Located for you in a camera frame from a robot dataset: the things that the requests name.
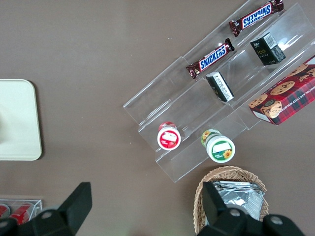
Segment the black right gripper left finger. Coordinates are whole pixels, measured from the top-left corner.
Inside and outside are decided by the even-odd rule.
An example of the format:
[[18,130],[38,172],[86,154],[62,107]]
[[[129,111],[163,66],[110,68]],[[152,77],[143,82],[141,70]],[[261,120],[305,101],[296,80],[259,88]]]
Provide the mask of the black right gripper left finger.
[[15,219],[0,221],[2,236],[74,236],[92,209],[90,182],[80,183],[58,209],[40,213],[18,225]]

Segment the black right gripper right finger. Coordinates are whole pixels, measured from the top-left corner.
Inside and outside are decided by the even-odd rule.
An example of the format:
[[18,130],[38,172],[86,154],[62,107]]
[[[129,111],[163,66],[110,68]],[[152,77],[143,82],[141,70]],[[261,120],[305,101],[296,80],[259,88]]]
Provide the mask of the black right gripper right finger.
[[237,208],[228,208],[214,185],[204,182],[203,208],[209,224],[199,236],[302,236],[303,232],[289,218],[269,214],[258,221]]

